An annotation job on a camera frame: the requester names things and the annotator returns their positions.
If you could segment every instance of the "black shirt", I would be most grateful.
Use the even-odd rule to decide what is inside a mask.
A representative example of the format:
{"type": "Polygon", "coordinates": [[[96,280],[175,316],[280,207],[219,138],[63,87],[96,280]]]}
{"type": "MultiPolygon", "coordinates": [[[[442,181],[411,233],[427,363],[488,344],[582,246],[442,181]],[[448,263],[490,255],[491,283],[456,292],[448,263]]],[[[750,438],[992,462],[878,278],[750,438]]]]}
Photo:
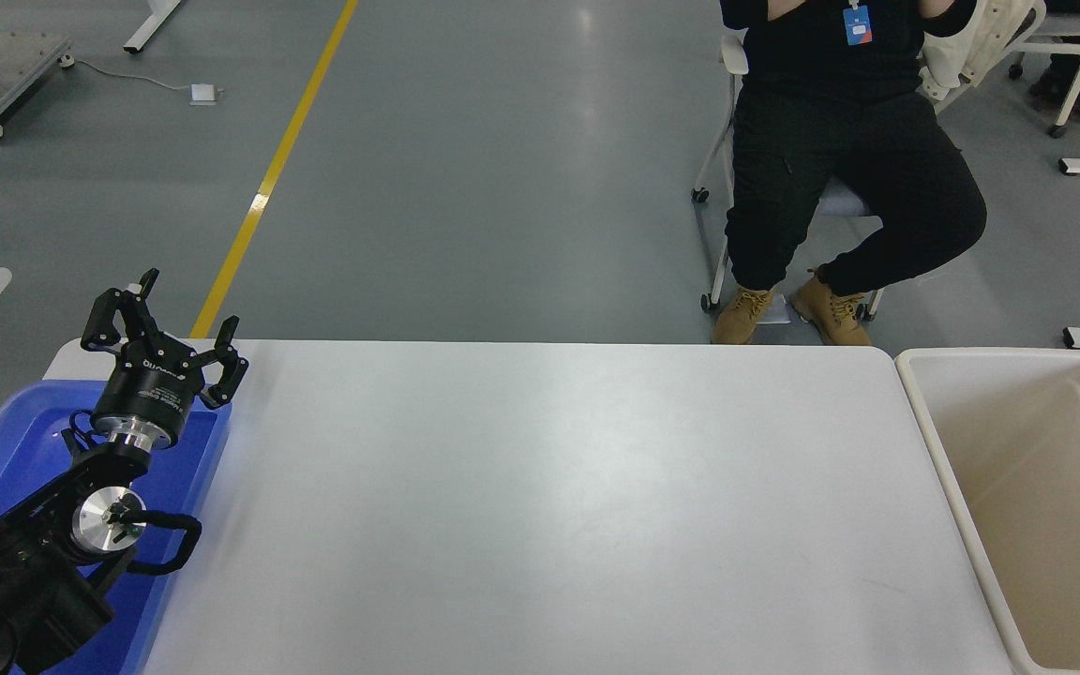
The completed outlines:
{"type": "Polygon", "coordinates": [[[970,22],[976,0],[955,0],[941,16],[919,16],[918,0],[862,0],[869,8],[874,40],[849,45],[843,12],[848,0],[806,0],[783,17],[767,21],[767,0],[720,0],[724,24],[747,27],[744,51],[750,82],[784,82],[856,102],[873,103],[919,86],[924,31],[956,35],[970,22]]]}

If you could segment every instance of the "blue plastic tray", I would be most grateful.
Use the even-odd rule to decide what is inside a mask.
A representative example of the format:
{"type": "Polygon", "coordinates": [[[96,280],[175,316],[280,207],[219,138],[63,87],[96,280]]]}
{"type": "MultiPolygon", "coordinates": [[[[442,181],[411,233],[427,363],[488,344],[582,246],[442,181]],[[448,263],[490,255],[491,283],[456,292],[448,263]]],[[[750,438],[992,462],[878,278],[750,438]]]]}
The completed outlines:
{"type": "MultiPolygon", "coordinates": [[[[69,468],[69,453],[60,440],[69,414],[94,408],[103,381],[43,380],[18,390],[0,409],[0,515],[18,500],[69,468]]],[[[227,437],[231,407],[208,410],[194,403],[179,443],[152,456],[149,473],[133,484],[149,509],[197,514],[215,473],[227,437]]],[[[148,529],[137,542],[137,559],[162,563],[173,556],[179,536],[148,529]]],[[[107,593],[116,619],[71,658],[49,672],[53,675],[134,675],[145,663],[156,625],[161,620],[166,589],[177,572],[166,577],[125,573],[107,593]]],[[[22,672],[17,667],[12,672],[22,672]]]]}

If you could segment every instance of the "yellow floor line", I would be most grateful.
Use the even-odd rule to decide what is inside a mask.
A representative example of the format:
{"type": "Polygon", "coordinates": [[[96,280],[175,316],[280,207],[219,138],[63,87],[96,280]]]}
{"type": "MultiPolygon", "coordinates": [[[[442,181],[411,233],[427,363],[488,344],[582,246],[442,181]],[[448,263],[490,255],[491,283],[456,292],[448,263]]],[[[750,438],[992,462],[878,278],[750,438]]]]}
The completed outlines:
{"type": "Polygon", "coordinates": [[[323,78],[327,75],[327,66],[336,54],[339,41],[345,37],[348,29],[348,22],[352,21],[352,13],[356,10],[359,0],[348,0],[345,11],[339,14],[336,27],[330,31],[327,39],[327,46],[323,54],[319,55],[316,69],[311,75],[311,81],[299,99],[299,107],[295,110],[295,116],[291,118],[291,124],[286,127],[286,133],[282,134],[282,141],[278,145],[278,151],[273,153],[273,161],[269,163],[266,171],[265,180],[260,181],[257,195],[253,198],[253,205],[248,206],[248,215],[245,215],[243,225],[237,233],[234,242],[231,242],[231,249],[228,257],[224,258],[224,266],[219,268],[219,274],[215,278],[215,285],[211,286],[210,294],[206,294],[206,302],[202,303],[202,311],[198,312],[198,320],[189,330],[192,338],[205,338],[211,325],[215,323],[215,316],[219,313],[219,308],[224,305],[224,298],[228,295],[228,287],[231,287],[232,279],[235,279],[237,270],[240,269],[240,261],[244,260],[248,243],[253,241],[253,233],[256,233],[257,226],[260,225],[260,217],[266,214],[266,204],[269,197],[273,194],[273,188],[278,187],[278,179],[282,176],[282,170],[286,166],[286,159],[291,157],[291,150],[295,149],[295,141],[299,138],[302,123],[308,119],[308,112],[314,103],[314,97],[319,93],[319,85],[323,84],[323,78]]]}

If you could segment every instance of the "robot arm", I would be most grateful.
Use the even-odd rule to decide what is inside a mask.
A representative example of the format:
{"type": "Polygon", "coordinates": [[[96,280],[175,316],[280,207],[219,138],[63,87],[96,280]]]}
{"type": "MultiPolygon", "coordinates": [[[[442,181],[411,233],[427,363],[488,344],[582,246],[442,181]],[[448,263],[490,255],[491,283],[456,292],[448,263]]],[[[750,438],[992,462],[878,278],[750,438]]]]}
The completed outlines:
{"type": "Polygon", "coordinates": [[[191,516],[147,510],[132,483],[149,470],[152,450],[177,444],[194,397],[213,408],[231,402],[248,362],[231,346],[235,316],[203,354],[162,333],[146,306],[156,278],[149,270],[137,287],[98,296],[82,349],[114,354],[116,368],[90,411],[93,430],[78,429],[75,415],[62,435],[71,467],[0,516],[0,675],[13,664],[35,675],[72,657],[114,616],[106,594],[124,572],[180,569],[202,532],[191,516]],[[216,362],[224,377],[207,388],[202,368],[216,362]],[[146,527],[183,530],[173,558],[134,559],[146,527]]]}

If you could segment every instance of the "white power adapter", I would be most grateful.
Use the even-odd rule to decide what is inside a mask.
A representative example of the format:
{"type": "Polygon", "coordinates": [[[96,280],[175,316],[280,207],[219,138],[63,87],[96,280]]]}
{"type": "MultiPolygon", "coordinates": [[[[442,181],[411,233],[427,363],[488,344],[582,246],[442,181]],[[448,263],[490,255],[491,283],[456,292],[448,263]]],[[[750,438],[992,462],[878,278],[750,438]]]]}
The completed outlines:
{"type": "Polygon", "coordinates": [[[191,106],[214,106],[218,90],[214,84],[189,85],[189,104],[191,106]]]}

